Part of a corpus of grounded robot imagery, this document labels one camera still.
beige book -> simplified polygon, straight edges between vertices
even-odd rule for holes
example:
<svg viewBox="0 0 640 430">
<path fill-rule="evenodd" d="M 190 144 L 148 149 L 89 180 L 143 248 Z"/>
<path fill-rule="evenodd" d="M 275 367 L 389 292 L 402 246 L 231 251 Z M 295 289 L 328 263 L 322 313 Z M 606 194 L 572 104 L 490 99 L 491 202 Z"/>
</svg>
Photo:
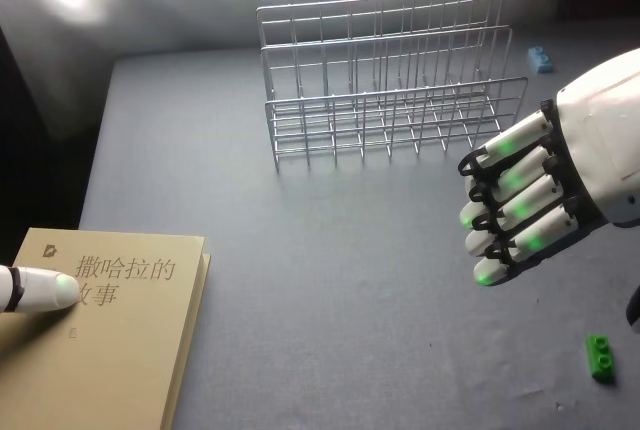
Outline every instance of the beige book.
<svg viewBox="0 0 640 430">
<path fill-rule="evenodd" d="M 203 245 L 29 230 L 14 265 L 76 277 L 82 301 L 0 315 L 0 427 L 171 428 L 209 266 Z"/>
</svg>

robotic hand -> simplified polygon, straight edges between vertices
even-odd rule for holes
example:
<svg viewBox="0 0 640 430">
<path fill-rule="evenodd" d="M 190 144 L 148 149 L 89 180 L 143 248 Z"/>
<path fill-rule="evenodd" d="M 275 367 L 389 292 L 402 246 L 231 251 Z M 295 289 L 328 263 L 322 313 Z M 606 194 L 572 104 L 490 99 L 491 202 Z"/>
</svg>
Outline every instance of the robotic hand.
<svg viewBox="0 0 640 430">
<path fill-rule="evenodd" d="M 46 312 L 80 301 L 75 278 L 52 270 L 0 265 L 0 313 Z"/>
<path fill-rule="evenodd" d="M 503 283 L 611 222 L 640 223 L 640 49 L 560 90 L 556 101 L 458 166 L 471 200 L 466 249 L 481 285 Z M 640 289 L 627 308 L 640 319 Z"/>
</svg>

gray table surface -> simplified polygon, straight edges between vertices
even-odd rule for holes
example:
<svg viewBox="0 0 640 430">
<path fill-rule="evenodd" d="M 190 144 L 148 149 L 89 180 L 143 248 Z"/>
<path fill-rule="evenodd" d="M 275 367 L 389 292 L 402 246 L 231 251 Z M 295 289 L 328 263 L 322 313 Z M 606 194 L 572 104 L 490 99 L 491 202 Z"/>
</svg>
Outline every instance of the gray table surface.
<svg viewBox="0 0 640 430">
<path fill-rule="evenodd" d="M 556 72 L 530 78 L 523 115 L 640 25 L 516 30 L 510 74 L 533 45 Z M 462 147 L 278 175 L 264 99 L 257 50 L 126 59 L 111 81 L 81 228 L 201 235 L 213 254 L 175 428 L 637 428 L 638 230 L 479 287 Z M 609 335 L 616 387 L 591 380 L 588 333 Z"/>
</svg>

wire rack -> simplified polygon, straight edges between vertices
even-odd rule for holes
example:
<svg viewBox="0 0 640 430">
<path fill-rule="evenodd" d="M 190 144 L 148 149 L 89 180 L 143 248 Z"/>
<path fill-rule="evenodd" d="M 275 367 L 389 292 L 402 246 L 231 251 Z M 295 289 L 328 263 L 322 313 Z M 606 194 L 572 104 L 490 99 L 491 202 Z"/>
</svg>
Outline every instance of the wire rack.
<svg viewBox="0 0 640 430">
<path fill-rule="evenodd" d="M 504 0 L 258 0 L 274 161 L 452 139 L 517 118 Z"/>
</svg>

dish rack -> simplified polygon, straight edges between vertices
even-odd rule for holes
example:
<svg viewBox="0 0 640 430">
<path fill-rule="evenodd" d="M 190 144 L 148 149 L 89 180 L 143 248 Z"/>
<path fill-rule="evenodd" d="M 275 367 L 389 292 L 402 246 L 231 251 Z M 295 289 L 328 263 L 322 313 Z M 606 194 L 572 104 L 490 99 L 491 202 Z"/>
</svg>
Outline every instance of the dish rack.
<svg viewBox="0 0 640 430">
<path fill-rule="evenodd" d="M 427 142 L 471 148 L 515 122 L 504 0 L 258 0 L 265 113 L 280 158 Z"/>
</svg>

